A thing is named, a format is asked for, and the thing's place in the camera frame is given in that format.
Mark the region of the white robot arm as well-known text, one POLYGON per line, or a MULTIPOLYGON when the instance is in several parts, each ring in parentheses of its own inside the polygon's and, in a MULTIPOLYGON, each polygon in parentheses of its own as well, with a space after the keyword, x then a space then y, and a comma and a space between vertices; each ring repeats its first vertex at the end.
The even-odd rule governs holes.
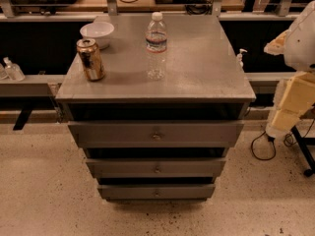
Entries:
POLYGON ((295 70, 288 80, 279 81, 268 117, 266 133, 277 138, 288 133, 315 103, 315 1, 264 51, 282 54, 284 63, 295 70))

